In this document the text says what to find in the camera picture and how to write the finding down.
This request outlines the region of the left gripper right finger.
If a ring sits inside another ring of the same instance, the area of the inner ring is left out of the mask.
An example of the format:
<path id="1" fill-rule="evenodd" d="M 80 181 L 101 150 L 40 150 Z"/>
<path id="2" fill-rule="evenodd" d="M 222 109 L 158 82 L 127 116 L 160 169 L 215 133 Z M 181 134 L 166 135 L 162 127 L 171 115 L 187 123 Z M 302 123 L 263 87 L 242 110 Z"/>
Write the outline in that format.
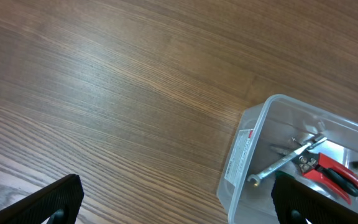
<path id="1" fill-rule="evenodd" d="M 281 224 L 358 224 L 358 213 L 307 187 L 288 174 L 276 176 L 271 197 Z"/>

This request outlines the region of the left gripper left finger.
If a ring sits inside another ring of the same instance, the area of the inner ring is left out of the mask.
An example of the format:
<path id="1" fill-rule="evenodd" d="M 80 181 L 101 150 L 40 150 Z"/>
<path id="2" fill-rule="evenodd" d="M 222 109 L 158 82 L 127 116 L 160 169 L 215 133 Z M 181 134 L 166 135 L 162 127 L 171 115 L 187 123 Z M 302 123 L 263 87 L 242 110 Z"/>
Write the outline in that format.
<path id="1" fill-rule="evenodd" d="M 0 211 L 0 224 L 74 223 L 84 199 L 80 176 L 69 174 Z"/>

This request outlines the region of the silver combination wrench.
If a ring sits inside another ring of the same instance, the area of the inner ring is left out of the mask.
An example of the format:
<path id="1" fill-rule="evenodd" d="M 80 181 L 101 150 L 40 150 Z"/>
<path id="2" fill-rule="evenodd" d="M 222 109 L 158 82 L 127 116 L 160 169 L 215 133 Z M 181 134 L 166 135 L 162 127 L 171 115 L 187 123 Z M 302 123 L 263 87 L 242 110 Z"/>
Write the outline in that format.
<path id="1" fill-rule="evenodd" d="M 320 145 L 321 143 L 325 142 L 327 137 L 323 134 L 317 134 L 312 138 L 309 138 L 303 145 L 301 145 L 298 149 L 295 149 L 289 152 L 286 156 L 281 158 L 280 160 L 276 161 L 263 171 L 259 172 L 258 174 L 252 174 L 248 176 L 247 181 L 252 182 L 255 187 L 258 187 L 262 181 L 262 179 L 266 178 L 270 174 L 274 173 L 276 170 L 287 164 L 288 162 L 292 161 L 296 156 L 301 155 L 306 150 L 311 150 L 316 146 Z"/>

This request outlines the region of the clear plastic container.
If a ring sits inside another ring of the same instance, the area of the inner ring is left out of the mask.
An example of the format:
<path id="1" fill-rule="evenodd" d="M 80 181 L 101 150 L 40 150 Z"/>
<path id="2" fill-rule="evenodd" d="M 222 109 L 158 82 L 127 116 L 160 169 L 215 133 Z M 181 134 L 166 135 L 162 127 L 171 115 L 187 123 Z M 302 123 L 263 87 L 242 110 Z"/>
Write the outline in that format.
<path id="1" fill-rule="evenodd" d="M 317 134 L 327 140 L 258 187 L 247 181 Z M 217 191 L 229 223 L 279 223 L 271 197 L 279 174 L 358 213 L 358 124 L 286 95 L 273 95 L 245 110 Z"/>

